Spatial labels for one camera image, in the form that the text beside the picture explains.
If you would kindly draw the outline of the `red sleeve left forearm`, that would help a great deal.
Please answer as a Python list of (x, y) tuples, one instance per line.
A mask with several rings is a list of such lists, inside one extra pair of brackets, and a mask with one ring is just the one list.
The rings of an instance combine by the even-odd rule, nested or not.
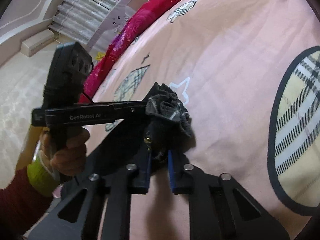
[(9, 185), (1, 189), (1, 239), (19, 239), (45, 213), (59, 185), (53, 178), (49, 157), (47, 128), (33, 127), (24, 146)]

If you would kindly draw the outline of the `left hand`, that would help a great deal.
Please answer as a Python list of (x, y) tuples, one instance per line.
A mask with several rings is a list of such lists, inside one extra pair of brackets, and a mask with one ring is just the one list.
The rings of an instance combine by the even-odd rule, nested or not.
[(89, 131), (81, 128), (75, 132), (75, 136), (69, 138), (65, 146), (58, 150), (51, 140), (50, 131), (44, 128), (40, 135), (40, 161), (49, 171), (57, 171), (65, 176), (73, 177), (85, 168), (86, 142), (89, 139)]

